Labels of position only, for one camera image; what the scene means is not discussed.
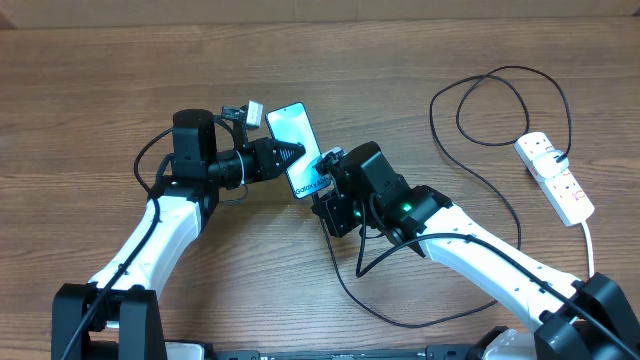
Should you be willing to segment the blue Samsung Galaxy smartphone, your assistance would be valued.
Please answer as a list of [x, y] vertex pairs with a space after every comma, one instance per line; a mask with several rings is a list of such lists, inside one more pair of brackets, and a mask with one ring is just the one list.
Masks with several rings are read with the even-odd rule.
[[279, 152], [294, 197], [302, 199], [326, 188], [330, 180], [315, 167], [321, 152], [304, 104], [271, 111], [266, 122], [272, 138], [282, 145]]

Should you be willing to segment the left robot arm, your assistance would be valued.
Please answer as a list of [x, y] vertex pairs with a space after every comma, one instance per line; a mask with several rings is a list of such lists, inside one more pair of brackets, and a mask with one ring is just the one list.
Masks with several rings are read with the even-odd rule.
[[303, 157], [299, 140], [263, 137], [262, 106], [185, 109], [167, 129], [173, 150], [159, 165], [140, 223], [85, 284], [65, 284], [52, 306], [54, 359], [214, 358], [208, 344], [165, 338], [158, 299], [178, 260], [220, 202], [221, 189], [275, 179]]

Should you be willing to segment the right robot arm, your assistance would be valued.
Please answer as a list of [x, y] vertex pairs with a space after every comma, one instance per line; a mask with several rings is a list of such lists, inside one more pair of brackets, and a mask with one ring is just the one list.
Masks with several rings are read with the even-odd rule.
[[472, 350], [480, 359], [636, 359], [639, 321], [621, 288], [596, 273], [583, 281], [494, 236], [450, 198], [410, 187], [375, 142], [339, 148], [311, 163], [333, 183], [313, 212], [326, 235], [376, 229], [397, 251], [443, 264], [513, 313], [527, 332], [499, 330]]

